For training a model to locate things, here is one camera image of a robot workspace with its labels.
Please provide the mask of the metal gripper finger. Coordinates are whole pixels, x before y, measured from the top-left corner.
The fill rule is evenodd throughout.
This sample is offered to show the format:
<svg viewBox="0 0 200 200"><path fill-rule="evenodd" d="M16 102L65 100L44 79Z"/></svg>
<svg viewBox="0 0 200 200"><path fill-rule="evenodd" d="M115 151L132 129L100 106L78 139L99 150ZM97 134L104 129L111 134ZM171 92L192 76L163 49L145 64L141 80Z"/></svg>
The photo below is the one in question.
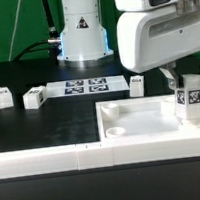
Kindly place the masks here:
<svg viewBox="0 0 200 200"><path fill-rule="evenodd" d="M160 71L164 74L164 76L168 79L169 88L171 90L175 90L175 88L179 87L179 77L175 72L175 63L166 63L160 67Z"/></svg>

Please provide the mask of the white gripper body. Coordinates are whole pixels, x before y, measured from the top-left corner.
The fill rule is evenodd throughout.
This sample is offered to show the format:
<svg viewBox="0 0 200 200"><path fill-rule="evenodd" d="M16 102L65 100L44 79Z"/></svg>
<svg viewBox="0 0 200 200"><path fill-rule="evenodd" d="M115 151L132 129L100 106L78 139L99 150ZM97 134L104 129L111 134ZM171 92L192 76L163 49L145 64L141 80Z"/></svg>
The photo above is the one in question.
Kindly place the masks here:
<svg viewBox="0 0 200 200"><path fill-rule="evenodd" d="M123 13L117 23L122 65L135 73L200 51L200 10L178 15L174 5Z"/></svg>

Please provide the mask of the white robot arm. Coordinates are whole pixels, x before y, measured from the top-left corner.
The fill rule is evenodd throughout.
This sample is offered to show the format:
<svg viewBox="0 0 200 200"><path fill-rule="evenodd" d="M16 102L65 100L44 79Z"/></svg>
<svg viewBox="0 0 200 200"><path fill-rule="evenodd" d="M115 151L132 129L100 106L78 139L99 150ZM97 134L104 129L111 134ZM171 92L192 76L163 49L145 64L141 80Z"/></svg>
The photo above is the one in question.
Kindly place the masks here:
<svg viewBox="0 0 200 200"><path fill-rule="evenodd" d="M91 65L112 51L100 25L96 0L61 0L65 26L58 59ZM115 0L119 58L135 73L159 67L181 87L174 61L200 51L200 0Z"/></svg>

